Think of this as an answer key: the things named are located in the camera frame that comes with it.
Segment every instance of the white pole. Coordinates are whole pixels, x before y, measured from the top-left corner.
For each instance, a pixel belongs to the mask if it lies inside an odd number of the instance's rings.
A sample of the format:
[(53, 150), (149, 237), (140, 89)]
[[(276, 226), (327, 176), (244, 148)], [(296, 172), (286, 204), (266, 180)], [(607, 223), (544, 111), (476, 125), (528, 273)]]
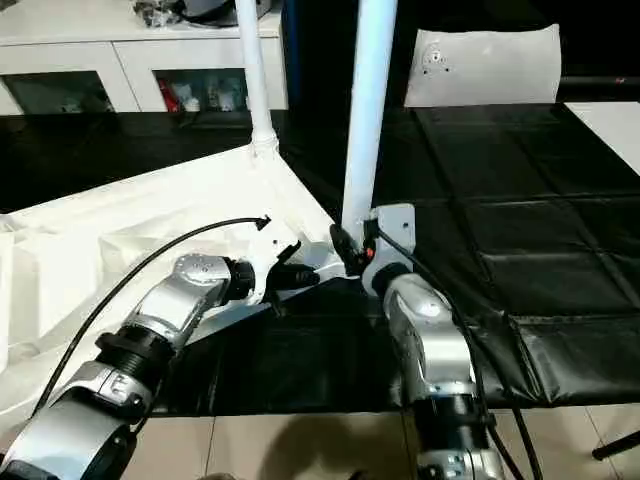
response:
[(236, 12), (240, 26), (244, 73), (247, 79), (249, 107), (253, 122), (253, 144), (257, 150), (273, 149), (277, 146), (277, 137), (273, 131), (269, 113), (267, 80), (258, 33), (256, 0), (236, 0)]
[(360, 0), (342, 227), (362, 246), (378, 161), (397, 0)]

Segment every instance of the floor tile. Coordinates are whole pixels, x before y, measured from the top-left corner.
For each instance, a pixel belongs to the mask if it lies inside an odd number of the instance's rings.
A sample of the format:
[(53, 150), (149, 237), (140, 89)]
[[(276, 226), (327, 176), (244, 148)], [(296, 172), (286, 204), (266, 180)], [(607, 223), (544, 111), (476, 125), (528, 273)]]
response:
[[(494, 413), (503, 442), (523, 475), (531, 478), (531, 469), (511, 411), (498, 410)], [(584, 407), (532, 409), (523, 411), (523, 415), (545, 479), (616, 479), (610, 462), (599, 462), (591, 457), (591, 450), (599, 445), (600, 438)]]
[(124, 480), (195, 480), (206, 472), (213, 419), (154, 418), (138, 438)]
[[(640, 430), (640, 404), (587, 407), (604, 443)], [(624, 480), (640, 478), (640, 447), (609, 457), (618, 476)]]
[(209, 473), (243, 480), (411, 478), (399, 414), (217, 418)]

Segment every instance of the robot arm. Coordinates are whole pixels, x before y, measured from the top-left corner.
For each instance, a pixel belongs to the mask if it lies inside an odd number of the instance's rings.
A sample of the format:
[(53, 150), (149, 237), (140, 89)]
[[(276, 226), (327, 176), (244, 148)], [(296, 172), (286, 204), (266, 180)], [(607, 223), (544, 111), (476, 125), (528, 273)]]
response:
[(372, 217), (375, 239), (369, 251), (374, 256), (362, 281), (367, 292), (383, 300), (399, 347), (405, 395), (420, 437), (418, 478), (503, 480), (500, 458), (489, 448), (469, 346), (454, 323), (451, 305), (375, 235), (379, 228), (413, 250), (413, 207), (380, 207)]
[(269, 222), (249, 247), (250, 261), (180, 257), (115, 334), (99, 337), (96, 359), (28, 422), (0, 465), (0, 479), (120, 478), (136, 446), (135, 426), (204, 313), (233, 300), (261, 301), (271, 267), (298, 246), (286, 227)]

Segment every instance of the black plastic sheet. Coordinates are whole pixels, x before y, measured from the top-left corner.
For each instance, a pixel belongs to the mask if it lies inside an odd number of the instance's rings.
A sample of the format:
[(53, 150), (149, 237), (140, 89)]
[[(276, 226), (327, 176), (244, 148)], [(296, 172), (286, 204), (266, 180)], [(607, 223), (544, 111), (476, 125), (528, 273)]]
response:
[[(347, 126), (323, 115), (274, 119), (283, 158), (338, 219)], [(249, 133), (247, 116), (0, 119), (14, 180), (0, 210), (243, 145)], [(565, 107), (388, 112), (374, 203), (393, 202), (416, 206), (417, 255), (523, 406), (640, 401), (640, 178)], [(157, 413), (402, 405), (395, 346), (358, 282), (333, 280), (284, 308), (189, 346)]]

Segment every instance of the white tarp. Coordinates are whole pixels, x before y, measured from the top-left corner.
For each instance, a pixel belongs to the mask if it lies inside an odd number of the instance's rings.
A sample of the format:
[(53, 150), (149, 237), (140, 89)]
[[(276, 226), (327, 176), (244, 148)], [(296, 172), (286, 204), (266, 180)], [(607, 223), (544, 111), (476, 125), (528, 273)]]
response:
[[(235, 217), (284, 222), (328, 242), (330, 217), (277, 155), (251, 147), (116, 182), (0, 217), (0, 433), (24, 420), (87, 313), (141, 257), (199, 226)], [(242, 257), (253, 224), (203, 233), (147, 267), (109, 305), (66, 369), (97, 353), (142, 296), (187, 252)]]
[(528, 32), (419, 30), (405, 105), (553, 103), (561, 60), (557, 24)]

